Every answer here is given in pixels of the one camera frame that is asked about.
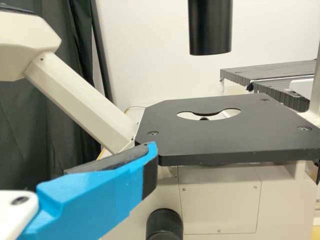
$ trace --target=black knob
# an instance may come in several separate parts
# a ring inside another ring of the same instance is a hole
[[[184,226],[178,213],[170,209],[158,209],[146,222],[146,240],[183,240]]]

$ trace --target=blue holder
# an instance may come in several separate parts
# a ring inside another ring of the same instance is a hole
[[[67,174],[40,183],[39,211],[18,239],[91,240],[105,235],[144,198],[146,169],[151,161],[157,161],[153,168],[158,166],[156,144],[147,147],[146,155],[116,169]]]

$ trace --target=white microscope base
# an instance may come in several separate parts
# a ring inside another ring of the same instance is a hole
[[[284,165],[184,168],[159,167],[154,193],[103,239],[146,239],[147,219],[161,208],[180,214],[184,240],[311,238],[317,188],[308,175],[294,178]]]

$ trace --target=black stage plate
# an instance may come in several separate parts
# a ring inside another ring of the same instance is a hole
[[[190,120],[181,112],[241,113]],[[264,93],[166,100],[145,109],[136,145],[156,141],[161,166],[320,159],[320,129]]]

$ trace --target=cable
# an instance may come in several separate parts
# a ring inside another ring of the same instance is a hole
[[[145,108],[146,108],[146,106],[137,106],[137,105],[132,105],[132,106],[128,107],[128,108],[124,111],[124,114],[127,114],[127,113],[128,113],[128,111],[129,111],[130,109],[133,109],[133,108],[137,108],[137,109],[145,109]]]

